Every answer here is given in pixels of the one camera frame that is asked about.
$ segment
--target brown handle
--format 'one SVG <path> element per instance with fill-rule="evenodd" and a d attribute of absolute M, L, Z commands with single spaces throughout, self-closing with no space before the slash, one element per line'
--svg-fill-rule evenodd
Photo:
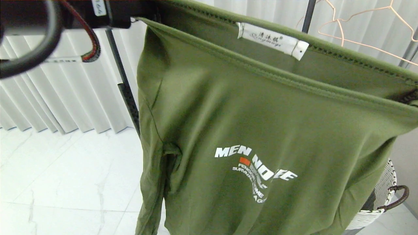
<path fill-rule="evenodd" d="M 408 186 L 406 186 L 406 185 L 395 185 L 395 186 L 392 186 L 392 187 L 388 188 L 388 190 L 394 190 L 395 192 L 398 191 L 398 190 L 400 190 L 400 189 L 403 189 L 404 190 L 403 191 L 403 195 L 402 195 L 402 197 L 400 197 L 400 199 L 398 199 L 394 203 L 391 203 L 391 204 L 389 204 L 387 206 L 378 207 L 377 209 L 378 210 L 379 209 L 385 209 L 385 212 L 386 212 L 386 211 L 388 211 L 388 210 L 390 210 L 392 208 L 395 208 L 395 207 L 399 206 L 400 204 L 402 204 L 409 197 L 409 188 L 408 188 Z"/>

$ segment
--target laundry basket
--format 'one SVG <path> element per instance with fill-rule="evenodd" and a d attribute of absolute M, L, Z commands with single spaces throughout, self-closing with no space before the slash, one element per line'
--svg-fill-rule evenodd
<path fill-rule="evenodd" d="M 364 228 L 375 221 L 384 212 L 402 204 L 409 196 L 409 189 L 405 185 L 396 185 L 396 182 L 395 168 L 393 167 L 392 161 L 389 159 L 378 184 L 363 208 L 351 221 L 347 230 Z M 403 196 L 390 204 L 393 195 L 400 189 L 404 189 Z"/>

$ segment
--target rose gold hanger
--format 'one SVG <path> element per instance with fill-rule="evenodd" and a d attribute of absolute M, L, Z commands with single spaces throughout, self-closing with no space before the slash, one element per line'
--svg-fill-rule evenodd
<path fill-rule="evenodd" d="M 330 1 L 329 0 L 325 0 L 326 2 L 327 2 L 327 4 L 332 8 L 332 10 L 333 10 L 333 16 L 332 16 L 332 20 L 331 21 L 329 21 L 329 22 L 327 22 L 327 23 L 325 23 L 325 24 L 323 24 L 323 25 L 321 25 L 321 27 L 319 27 L 319 29 L 318 29 L 318 33 L 319 34 L 321 34 L 321 35 L 325 35 L 325 36 L 329 36 L 329 37 L 332 37 L 332 38 L 337 38 L 337 39 L 341 39 L 341 46 L 344 46 L 344 42 L 345 41 L 348 41 L 348 42 L 351 42 L 351 43 L 355 43 L 355 44 L 358 44 L 358 45 L 362 45 L 362 46 L 367 46 L 367 47 L 370 47 L 370 48 L 373 48 L 373 49 L 376 49 L 376 50 L 378 50 L 378 51 L 381 51 L 381 52 L 383 52 L 383 53 L 386 53 L 386 54 L 388 54 L 388 55 L 391 55 L 391 56 L 394 56 L 394 57 L 396 57 L 396 58 L 398 58 L 398 59 L 401 59 L 401 60 L 403 60 L 403 61 L 405 61 L 405 62 L 408 62 L 408 63 L 411 63 L 411 64 L 413 64 L 413 65 L 416 65 L 416 66 L 418 66 L 418 64 L 416 64 L 416 63 L 414 63 L 414 62 L 412 62 L 412 61 L 409 61 L 409 60 L 407 60 L 407 59 L 404 59 L 404 58 L 402 58 L 402 57 L 399 57 L 399 56 L 397 56 L 397 55 L 394 55 L 394 54 L 392 54 L 392 53 L 390 53 L 390 52 L 387 52 L 387 51 L 384 51 L 384 50 L 382 50 L 382 49 L 380 49 L 380 48 L 377 48 L 377 47 L 374 47 L 374 46 L 370 46 L 370 45 L 367 45 L 367 44 L 362 44 L 362 43 L 359 43 L 359 42 L 355 42 L 355 41 L 351 41 L 351 40 L 349 40 L 349 39 L 346 39 L 346 38 L 344 38 L 344 31 L 343 31 L 343 29 L 342 29 L 342 25 L 341 25 L 341 21 L 343 21 L 343 22 L 347 22 L 347 21 L 349 21 L 349 20 L 351 20 L 351 18 L 353 18 L 354 16 L 356 16 L 356 15 L 360 15 L 360 14 L 363 14 L 363 13 L 365 13 L 365 12 L 370 12 L 370 11 L 376 11 L 376 10 L 383 10 L 383 9 L 390 9 L 396 16 L 397 16 L 397 18 L 398 19 L 400 19 L 410 30 L 411 30 L 411 32 L 412 32 L 412 34 L 411 34 L 411 41 L 413 41 L 413 42 L 418 42 L 418 40 L 417 39 L 414 39 L 413 38 L 413 35 L 414 35 L 414 29 L 412 29 L 412 27 L 395 11 L 395 9 L 393 9 L 393 1 L 394 0 L 391 0 L 391 2 L 390 2 L 390 5 L 389 6 L 387 6 L 387 7 L 382 7 L 382 8 L 375 8 L 375 9 L 371 9 L 371 10 L 364 10 L 364 11 L 362 11 L 362 12 L 359 12 L 359 13 L 356 13 L 356 14 L 353 14 L 352 16 L 350 16 L 350 18 L 348 18 L 348 20 L 344 20 L 344 19 L 341 19 L 341 18 L 338 18 L 338 19 L 336 19 L 335 18 L 335 14 L 336 14 L 336 9 L 335 9 L 335 7 L 332 5 L 332 3 L 330 3 Z M 299 21 L 298 21 L 298 24 L 296 25 L 296 27 L 298 27 L 298 25 L 299 25 L 299 23 L 302 21 L 302 19 L 303 19 L 304 17 L 302 17 Z M 327 24 L 330 24 L 330 23 L 333 23 L 333 22 L 337 22 L 338 23 L 338 26 L 339 26 L 339 28 L 340 28 L 340 31 L 341 31 L 341 37 L 336 37 L 336 36 L 332 36 L 332 35 L 329 35 L 329 34 L 326 34 L 326 33 L 322 33 L 320 30 L 325 26 L 325 25 L 327 25 Z"/>

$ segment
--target white curtain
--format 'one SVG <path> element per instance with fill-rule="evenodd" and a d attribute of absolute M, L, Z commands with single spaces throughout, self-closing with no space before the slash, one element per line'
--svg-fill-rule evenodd
<path fill-rule="evenodd" d="M 272 21 L 301 30 L 308 0 L 200 0 L 238 14 Z M 390 0 L 331 0 L 336 18 L 348 19 L 357 12 L 389 6 Z M 409 25 L 418 27 L 418 1 L 395 0 L 393 8 Z M 333 11 L 323 0 L 312 18 L 309 34 L 332 43 L 339 39 L 323 36 L 318 28 L 332 20 Z M 375 46 L 403 56 L 411 47 L 411 31 L 389 9 L 364 13 L 343 23 L 345 38 Z M 135 102 L 138 92 L 136 66 L 144 45 L 146 26 L 138 22 L 130 29 L 114 30 L 115 40 Z M 100 59 L 84 64 L 42 64 L 13 79 L 0 82 L 0 127 L 20 130 L 48 128 L 68 133 L 75 129 L 118 132 L 133 127 L 117 84 L 122 80 L 113 59 L 104 30 L 95 30 L 102 46 Z M 323 33 L 340 37 L 337 23 L 326 25 Z M 33 49 L 42 36 L 7 36 L 0 47 L 2 59 L 16 58 Z M 377 50 L 345 42 L 344 47 L 398 65 L 400 59 Z M 66 31 L 54 56 L 81 55 L 91 49 L 87 34 L 82 30 Z"/>

